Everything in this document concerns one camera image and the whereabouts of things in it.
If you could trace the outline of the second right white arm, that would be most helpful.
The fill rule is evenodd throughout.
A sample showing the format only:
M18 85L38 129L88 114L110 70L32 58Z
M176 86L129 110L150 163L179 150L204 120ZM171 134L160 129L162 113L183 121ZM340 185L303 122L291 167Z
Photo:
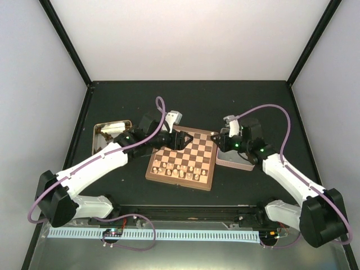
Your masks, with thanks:
M286 168L288 163L272 145L266 144L261 137L233 135L229 132L214 134L211 140L221 152L236 151L238 155L246 155L246 159L258 166L266 175L278 182L298 203L297 206L274 200L266 204L264 211L268 219L280 222L296 230L300 230L300 215L304 201L304 187Z

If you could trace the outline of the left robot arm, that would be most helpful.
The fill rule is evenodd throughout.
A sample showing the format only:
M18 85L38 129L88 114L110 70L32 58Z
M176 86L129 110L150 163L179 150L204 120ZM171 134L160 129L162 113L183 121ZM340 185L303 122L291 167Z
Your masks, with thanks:
M81 192L114 169L142 157L148 150L184 150L193 136L177 131L182 114L168 112L157 119L145 114L139 125L121 132L102 150L83 162L58 173L46 171L39 177L33 206L40 208L45 221L62 227L73 219L103 219L107 224L120 220L121 211L106 196L82 196Z

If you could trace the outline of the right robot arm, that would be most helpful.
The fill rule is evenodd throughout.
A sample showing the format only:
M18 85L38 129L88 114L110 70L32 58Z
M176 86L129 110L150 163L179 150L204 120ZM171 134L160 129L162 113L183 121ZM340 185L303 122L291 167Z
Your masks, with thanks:
M296 201L291 205L273 200L255 213L263 227L273 222L288 225L314 248L350 233L344 201L336 189L327 190L291 165L272 145L265 142L257 119L226 119L227 128L211 135L221 152L245 154L247 160L272 177Z

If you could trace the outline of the second left white arm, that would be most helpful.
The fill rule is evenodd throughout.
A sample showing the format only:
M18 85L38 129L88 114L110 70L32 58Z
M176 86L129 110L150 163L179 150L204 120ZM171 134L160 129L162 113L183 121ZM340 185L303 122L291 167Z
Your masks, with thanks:
M152 149L183 150L193 140L194 137L187 132L176 130L162 130L153 137L138 131L119 134L100 152L71 168L69 191L73 191L73 201L78 204L74 218L104 219L113 211L113 204L106 196L80 196L85 188L107 173Z

